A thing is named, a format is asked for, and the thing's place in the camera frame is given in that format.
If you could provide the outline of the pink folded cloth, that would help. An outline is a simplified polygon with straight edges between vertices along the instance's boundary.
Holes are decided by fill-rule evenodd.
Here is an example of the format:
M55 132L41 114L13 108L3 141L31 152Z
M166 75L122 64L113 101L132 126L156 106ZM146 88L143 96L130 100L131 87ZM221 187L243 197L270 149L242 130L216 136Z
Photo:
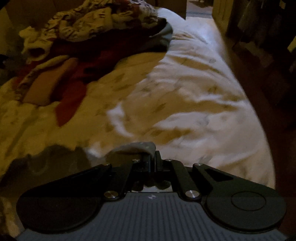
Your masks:
M23 103L47 106L51 103L51 96L56 87L67 81L78 66L77 58L70 58L58 67L42 72L32 83L23 97Z

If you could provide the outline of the grey dotted small sock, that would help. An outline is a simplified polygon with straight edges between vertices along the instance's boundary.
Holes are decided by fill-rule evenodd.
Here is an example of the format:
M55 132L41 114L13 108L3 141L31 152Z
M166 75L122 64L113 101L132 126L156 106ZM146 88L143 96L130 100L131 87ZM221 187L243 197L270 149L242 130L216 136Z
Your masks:
M154 157L156 146L153 142L134 142L119 146L109 151L105 156L106 161L111 161L116 155L148 154Z

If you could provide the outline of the red cloth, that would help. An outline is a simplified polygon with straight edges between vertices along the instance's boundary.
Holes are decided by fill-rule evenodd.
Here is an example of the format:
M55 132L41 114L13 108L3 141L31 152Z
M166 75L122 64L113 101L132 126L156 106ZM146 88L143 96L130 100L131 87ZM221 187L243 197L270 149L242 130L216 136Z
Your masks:
M65 125L76 113L86 96L87 86L80 80L70 81L61 92L60 103L55 108L55 116L59 127Z

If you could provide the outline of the patterned crumpled clothes pile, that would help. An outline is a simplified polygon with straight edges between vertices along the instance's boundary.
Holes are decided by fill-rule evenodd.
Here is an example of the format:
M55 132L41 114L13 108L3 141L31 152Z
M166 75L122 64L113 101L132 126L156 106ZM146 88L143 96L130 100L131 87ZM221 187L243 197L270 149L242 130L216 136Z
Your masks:
M143 45L148 52L165 52L173 29L146 1L84 1L76 8L55 13L43 27L21 30L22 55L28 64L45 60L59 41L82 43L96 39Z

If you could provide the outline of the dark wooden furniture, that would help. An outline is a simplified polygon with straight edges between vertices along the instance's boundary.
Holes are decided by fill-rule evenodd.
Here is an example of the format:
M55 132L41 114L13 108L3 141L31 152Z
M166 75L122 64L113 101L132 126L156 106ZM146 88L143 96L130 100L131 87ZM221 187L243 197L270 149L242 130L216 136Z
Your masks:
M266 132L276 187L295 197L295 1L214 1L212 16Z

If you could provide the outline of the white leaf-patterned bed sheet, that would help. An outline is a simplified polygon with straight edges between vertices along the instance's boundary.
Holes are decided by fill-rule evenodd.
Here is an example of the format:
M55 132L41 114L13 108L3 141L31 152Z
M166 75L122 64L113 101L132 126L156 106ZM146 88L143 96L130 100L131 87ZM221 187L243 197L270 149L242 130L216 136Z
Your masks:
M164 158L204 162L275 187L261 123L231 69L190 20L158 9L173 28L166 53L141 53L90 82L74 116L58 126L45 107L14 98L1 86L1 233L16 237L18 197L31 186L102 162L110 150L153 142Z

